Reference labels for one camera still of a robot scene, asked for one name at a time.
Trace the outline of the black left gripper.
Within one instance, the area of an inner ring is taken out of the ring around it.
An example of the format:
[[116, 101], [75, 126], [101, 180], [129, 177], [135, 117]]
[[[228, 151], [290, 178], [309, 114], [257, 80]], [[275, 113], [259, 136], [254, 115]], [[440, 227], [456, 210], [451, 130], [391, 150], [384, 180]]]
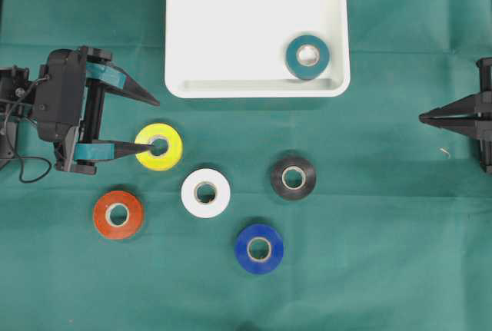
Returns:
[[152, 149], [150, 144], [98, 141], [105, 91], [159, 106], [160, 102], [122, 68], [112, 62], [86, 64], [84, 114], [77, 127], [70, 127], [62, 142], [54, 143], [55, 169], [78, 174], [95, 174], [96, 163], [111, 161]]

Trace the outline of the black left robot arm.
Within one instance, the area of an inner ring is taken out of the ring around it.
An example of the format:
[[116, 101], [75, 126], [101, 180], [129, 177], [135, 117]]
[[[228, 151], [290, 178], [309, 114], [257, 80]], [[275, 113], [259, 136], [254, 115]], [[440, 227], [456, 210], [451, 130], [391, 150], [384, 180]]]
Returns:
[[56, 161], [48, 168], [95, 174], [96, 163], [151, 149], [150, 144], [103, 141], [99, 137], [105, 95], [115, 94], [157, 106], [158, 100], [109, 51], [81, 46], [52, 51], [38, 78], [27, 68], [1, 69], [1, 164], [26, 161], [16, 150], [18, 124], [32, 122], [38, 137], [53, 144]]

